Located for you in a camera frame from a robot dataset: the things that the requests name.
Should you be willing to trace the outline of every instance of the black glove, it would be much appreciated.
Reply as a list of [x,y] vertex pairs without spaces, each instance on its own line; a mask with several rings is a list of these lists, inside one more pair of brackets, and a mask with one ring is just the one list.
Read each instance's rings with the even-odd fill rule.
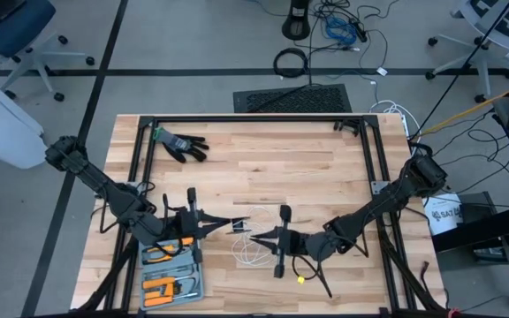
[[192,155],[195,160],[202,162],[207,156],[198,148],[208,150],[209,146],[203,144],[205,138],[186,135],[174,135],[164,128],[156,128],[153,138],[162,142],[166,151],[180,163],[185,163],[186,158],[183,154]]

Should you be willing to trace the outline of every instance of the white cable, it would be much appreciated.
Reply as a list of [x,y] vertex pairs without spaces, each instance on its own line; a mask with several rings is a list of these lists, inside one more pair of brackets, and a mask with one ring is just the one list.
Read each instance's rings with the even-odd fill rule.
[[[257,209],[263,209],[265,210],[269,216],[273,219],[273,221],[276,221],[276,216],[268,211],[265,207],[252,207],[248,210],[247,215],[252,216],[253,211]],[[251,235],[264,233],[267,231],[270,231],[274,229],[274,225],[272,227],[264,227],[260,225],[259,223],[250,222],[248,220],[242,221],[243,228],[245,230],[250,230],[248,232],[244,232],[239,235],[237,240],[233,242],[231,245],[231,254],[241,264],[249,265],[249,266],[262,266],[270,263],[271,261],[274,261],[276,258],[272,257],[272,252],[268,250],[266,247],[261,246],[260,244],[257,244],[249,239]]]
[[[409,112],[409,110],[407,110],[404,106],[402,105],[398,105],[397,103],[393,102],[393,101],[390,101],[390,100],[383,100],[383,101],[380,101],[380,102],[376,102],[374,103],[372,106],[370,106],[370,109],[368,110],[369,113],[372,112],[372,110],[382,104],[382,103],[389,103],[390,104],[390,107],[383,110],[383,113],[385,114],[394,114],[394,113],[398,113],[400,114],[403,118],[406,118],[406,115],[404,113],[402,113],[402,110],[405,111],[405,113],[407,113],[407,115],[409,115],[410,118],[412,118],[412,120],[414,121],[415,125],[417,126],[417,129],[419,130],[420,129],[420,124],[417,122],[417,120],[415,119],[414,115],[412,115],[411,112]],[[406,129],[406,137],[409,137],[409,132],[407,131],[407,127],[404,127]],[[419,137],[417,139],[417,142],[420,142],[422,140],[422,137]],[[414,148],[414,151],[412,151],[412,155],[415,155],[415,151],[417,150],[417,148]]]

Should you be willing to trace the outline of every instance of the butcher block tabletop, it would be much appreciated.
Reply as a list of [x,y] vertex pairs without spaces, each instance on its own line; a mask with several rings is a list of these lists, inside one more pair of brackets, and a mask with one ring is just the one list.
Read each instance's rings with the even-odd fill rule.
[[[139,115],[117,117],[104,168],[113,180],[127,180],[139,118]],[[406,136],[399,115],[380,114],[378,121],[391,180],[394,180],[410,156]],[[249,215],[252,222],[271,229],[280,225],[279,206],[287,204],[292,207],[289,228],[314,233],[322,231],[323,224],[333,217],[353,213],[371,200],[361,138],[349,131],[334,132],[331,122],[195,121],[161,126],[171,133],[205,137],[210,150],[206,152],[205,162],[198,163],[188,157],[188,162],[182,164],[172,159],[163,147],[156,147],[150,175],[156,188],[147,198],[159,211],[163,211],[163,193],[168,195],[171,206],[185,206],[186,189],[195,187],[198,208],[210,215]],[[138,181],[144,168],[149,130],[145,131],[142,143]],[[380,176],[370,130],[368,138],[376,175]],[[101,200],[96,201],[95,208],[102,204]],[[268,211],[253,207],[264,207]],[[423,211],[419,199],[412,199],[409,207]],[[107,210],[105,223],[114,220]],[[99,223],[100,217],[95,214],[87,235],[72,308],[79,307],[90,297],[111,266],[117,227],[100,234]],[[404,209],[400,226],[410,269],[419,278],[423,262],[429,262],[425,280],[435,300],[443,305],[444,287],[426,220]],[[391,235],[391,228],[386,229]],[[151,313],[377,314],[379,307],[390,308],[374,222],[365,229],[368,258],[353,248],[343,255],[333,254],[323,262],[332,299],[318,279],[298,283],[292,272],[291,257],[286,257],[282,279],[273,277],[274,257],[258,267],[237,261],[232,245],[239,236],[226,235],[230,230],[227,225],[201,242],[205,298]],[[302,261],[298,260],[296,267],[303,276],[311,276]],[[395,266],[392,267],[399,305],[405,307],[401,275]],[[131,312],[139,306],[140,273],[137,265]],[[118,278],[114,307],[120,307],[124,281],[123,271]]]

